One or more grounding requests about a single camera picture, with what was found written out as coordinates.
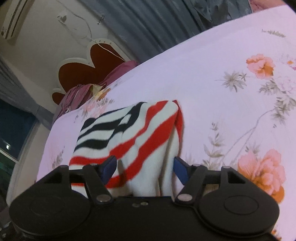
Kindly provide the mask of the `striped knit child sweater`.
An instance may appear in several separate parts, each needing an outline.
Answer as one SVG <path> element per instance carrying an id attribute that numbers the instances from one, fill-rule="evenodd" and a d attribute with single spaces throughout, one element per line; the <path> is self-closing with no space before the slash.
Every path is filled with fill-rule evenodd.
<path id="1" fill-rule="evenodd" d="M 106 184 L 113 196 L 172 196 L 173 162 L 180 152 L 183 115 L 175 100 L 139 102 L 84 122 L 71 170 L 117 159 Z"/>

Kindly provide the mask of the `dark window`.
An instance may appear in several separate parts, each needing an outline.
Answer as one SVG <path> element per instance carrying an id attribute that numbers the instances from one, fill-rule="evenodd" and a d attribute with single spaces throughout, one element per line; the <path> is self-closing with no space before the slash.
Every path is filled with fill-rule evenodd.
<path id="1" fill-rule="evenodd" d="M 1 100 L 1 194 L 6 196 L 13 170 L 37 120 Z"/>

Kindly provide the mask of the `pink floral bed sheet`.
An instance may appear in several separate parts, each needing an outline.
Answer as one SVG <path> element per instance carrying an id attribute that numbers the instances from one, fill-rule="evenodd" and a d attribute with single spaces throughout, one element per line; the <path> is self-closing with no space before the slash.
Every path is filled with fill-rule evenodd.
<path id="1" fill-rule="evenodd" d="M 178 156 L 237 170 L 280 205 L 276 237 L 295 240 L 295 13 L 280 6 L 230 21 L 121 76 L 54 123 L 37 178 L 69 166 L 87 119 L 162 100 L 182 111 Z"/>

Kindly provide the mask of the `left side grey curtain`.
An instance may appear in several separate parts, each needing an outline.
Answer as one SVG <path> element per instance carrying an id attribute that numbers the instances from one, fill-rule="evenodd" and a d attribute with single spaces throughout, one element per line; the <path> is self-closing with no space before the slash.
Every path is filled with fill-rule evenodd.
<path id="1" fill-rule="evenodd" d="M 48 130 L 52 127 L 54 114 L 39 105 L 25 90 L 10 67 L 1 58 L 1 99 L 6 103 L 33 114 Z"/>

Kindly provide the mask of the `red heart shaped headboard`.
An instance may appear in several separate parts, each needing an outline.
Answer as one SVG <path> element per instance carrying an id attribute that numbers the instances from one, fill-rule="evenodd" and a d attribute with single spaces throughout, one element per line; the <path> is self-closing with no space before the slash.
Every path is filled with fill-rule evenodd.
<path id="1" fill-rule="evenodd" d="M 58 87 L 52 90 L 52 100 L 59 104 L 73 87 L 82 84 L 100 85 L 109 73 L 130 58 L 111 40 L 92 40 L 86 48 L 86 58 L 63 60 L 57 70 Z"/>

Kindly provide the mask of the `blue grey curtain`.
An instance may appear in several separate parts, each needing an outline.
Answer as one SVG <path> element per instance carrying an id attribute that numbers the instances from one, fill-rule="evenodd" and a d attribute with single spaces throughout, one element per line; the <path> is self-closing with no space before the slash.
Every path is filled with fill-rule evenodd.
<path id="1" fill-rule="evenodd" d="M 82 1 L 145 62 L 212 27 L 252 13 L 249 1 Z"/>

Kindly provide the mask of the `pink bedding on far bed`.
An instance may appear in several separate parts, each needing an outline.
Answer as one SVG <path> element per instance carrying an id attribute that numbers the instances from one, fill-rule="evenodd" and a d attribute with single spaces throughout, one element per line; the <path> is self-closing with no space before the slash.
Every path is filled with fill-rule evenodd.
<path id="1" fill-rule="evenodd" d="M 252 11 L 258 12 L 269 8 L 285 5 L 282 0 L 249 0 Z"/>

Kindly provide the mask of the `white air conditioner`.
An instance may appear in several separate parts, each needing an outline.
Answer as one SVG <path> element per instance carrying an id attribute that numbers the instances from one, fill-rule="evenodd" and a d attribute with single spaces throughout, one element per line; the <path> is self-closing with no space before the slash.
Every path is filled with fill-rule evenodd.
<path id="1" fill-rule="evenodd" d="M 35 1 L 12 0 L 1 5 L 1 40 L 15 45 L 25 19 Z"/>

